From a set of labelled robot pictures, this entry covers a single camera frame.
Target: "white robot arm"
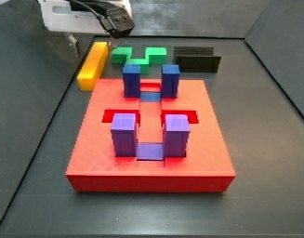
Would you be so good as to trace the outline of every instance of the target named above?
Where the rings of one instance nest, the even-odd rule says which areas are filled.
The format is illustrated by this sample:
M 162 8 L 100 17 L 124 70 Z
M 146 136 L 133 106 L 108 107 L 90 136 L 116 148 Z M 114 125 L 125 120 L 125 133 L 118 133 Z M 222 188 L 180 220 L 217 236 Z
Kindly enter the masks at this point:
M 82 0 L 80 2 L 86 4 L 89 7 L 93 7 L 94 3 L 110 3 L 114 6 L 124 8 L 129 17 L 132 17 L 129 0 Z M 89 12 L 88 10 L 85 11 L 84 7 L 81 6 L 74 7 L 73 9 L 73 5 L 77 5 L 76 3 L 73 3 L 73 1 L 38 0 L 38 3 L 41 6 L 45 28 L 50 32 L 108 34 L 106 30 L 102 29 L 102 26 L 92 12 Z
M 37 0 L 41 6 L 45 28 L 64 32 L 76 55 L 78 42 L 72 33 L 109 34 L 109 48 L 116 47 L 117 38 L 129 35 L 134 22 L 129 0 Z

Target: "yellow block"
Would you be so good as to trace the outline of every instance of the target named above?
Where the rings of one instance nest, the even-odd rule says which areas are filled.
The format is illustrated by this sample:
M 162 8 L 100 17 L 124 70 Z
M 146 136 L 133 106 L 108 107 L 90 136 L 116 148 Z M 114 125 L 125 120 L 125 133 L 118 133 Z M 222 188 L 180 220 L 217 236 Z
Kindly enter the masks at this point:
M 93 91 L 108 58 L 106 42 L 96 42 L 82 63 L 77 81 L 81 91 Z

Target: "red base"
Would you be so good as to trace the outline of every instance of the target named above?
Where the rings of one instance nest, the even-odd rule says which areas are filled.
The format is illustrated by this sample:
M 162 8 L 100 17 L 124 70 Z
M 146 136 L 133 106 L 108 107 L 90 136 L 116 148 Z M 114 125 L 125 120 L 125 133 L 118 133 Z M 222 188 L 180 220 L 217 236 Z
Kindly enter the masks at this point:
M 160 83 L 160 80 L 144 80 L 144 82 Z M 185 158 L 136 161 L 134 157 L 114 157 L 110 120 L 105 119 L 105 110 L 137 112 L 140 105 L 142 106 L 138 99 L 124 99 L 121 79 L 97 80 L 65 171 L 74 190 L 78 192 L 225 191 L 234 178 L 234 170 L 204 82 L 180 80 L 177 99 L 162 99 L 161 111 L 150 105 L 148 113 L 142 113 L 146 109 L 144 103 L 141 114 L 137 115 L 138 126 L 141 126 L 141 129 L 137 128 L 138 142 L 149 142 L 144 140 L 158 140 L 161 132 L 158 113 L 164 115 L 168 112 L 190 112 Z M 154 126 L 150 130 L 156 132 L 152 136 L 145 131 L 150 121 Z

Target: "green block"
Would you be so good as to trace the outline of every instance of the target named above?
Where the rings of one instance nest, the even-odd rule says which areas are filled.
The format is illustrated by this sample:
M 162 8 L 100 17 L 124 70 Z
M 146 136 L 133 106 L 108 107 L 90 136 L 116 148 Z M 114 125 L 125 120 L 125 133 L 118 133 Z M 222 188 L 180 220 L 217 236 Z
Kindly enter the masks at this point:
M 112 63 L 125 63 L 132 57 L 133 49 L 130 47 L 117 47 L 112 51 Z
M 117 47 L 112 51 L 110 62 L 114 64 L 138 64 L 140 73 L 149 73 L 149 64 L 166 63 L 166 49 L 162 47 L 146 47 L 145 59 L 132 59 L 132 54 L 132 47 Z
M 146 47 L 145 56 L 166 56 L 166 49 L 162 47 Z
M 149 73 L 149 61 L 146 59 L 128 59 L 128 64 L 138 64 L 140 65 L 140 73 Z

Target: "toy block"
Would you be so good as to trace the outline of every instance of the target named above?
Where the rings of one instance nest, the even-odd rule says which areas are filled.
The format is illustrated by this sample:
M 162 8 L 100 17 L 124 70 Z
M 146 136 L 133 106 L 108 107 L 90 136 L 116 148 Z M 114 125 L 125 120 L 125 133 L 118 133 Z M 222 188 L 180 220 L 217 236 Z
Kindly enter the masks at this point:
M 93 91 L 108 58 L 108 46 L 105 42 L 96 42 L 82 63 L 77 82 L 81 91 Z
M 220 60 L 221 56 L 213 52 L 213 47 L 178 46 L 173 48 L 173 64 L 180 66 L 182 73 L 216 73 Z
M 166 49 L 162 47 L 146 47 L 145 58 L 132 59 L 133 49 L 130 47 L 117 47 L 112 51 L 112 63 L 138 64 L 140 73 L 149 73 L 150 64 L 166 63 Z
M 160 161 L 164 160 L 162 144 L 137 143 L 136 146 L 137 161 Z
M 116 157 L 136 156 L 136 122 L 133 113 L 116 113 L 110 126 Z
M 166 49 L 162 47 L 146 47 L 145 59 L 149 60 L 149 64 L 165 64 L 166 63 Z
M 132 53 L 132 47 L 116 47 L 112 51 L 110 62 L 125 64 L 126 60 L 132 57 Z
M 178 66 L 172 64 L 162 65 L 161 69 L 161 99 L 174 99 L 178 87 Z
M 162 143 L 162 126 L 160 120 L 160 103 L 140 102 L 140 125 L 137 142 Z
M 65 170 L 73 189 L 77 192 L 225 191 L 236 174 L 204 82 L 180 80 L 178 98 L 169 101 L 161 99 L 161 107 L 168 107 L 166 110 L 172 103 L 173 110 L 174 108 L 186 110 L 189 106 L 190 109 L 196 108 L 198 115 L 198 124 L 188 125 L 186 157 L 165 157 L 164 161 L 137 161 L 134 157 L 114 157 L 110 125 L 101 123 L 100 120 L 106 107 L 116 109 L 116 105 L 120 105 L 117 96 L 121 95 L 121 88 L 121 79 L 97 80 Z M 136 108 L 138 99 L 122 100 L 126 107 L 120 109 L 128 107 L 138 109 Z M 137 105 L 142 103 L 158 105 L 156 102 L 140 102 Z M 141 110 L 144 111 L 141 114 L 152 117 L 152 112 L 148 112 L 144 105 Z
M 160 102 L 160 93 L 141 92 L 140 101 L 142 102 Z
M 188 133 L 188 117 L 178 114 L 166 114 L 164 125 L 165 157 L 185 157 Z
M 160 92 L 160 81 L 156 80 L 154 82 L 150 80 L 144 79 L 144 83 L 140 81 L 140 92 L 150 92 L 150 93 L 158 93 Z
M 128 59 L 126 63 L 140 65 L 140 73 L 149 73 L 149 61 L 146 59 Z
M 124 64 L 122 68 L 124 97 L 140 97 L 140 66 L 136 64 Z

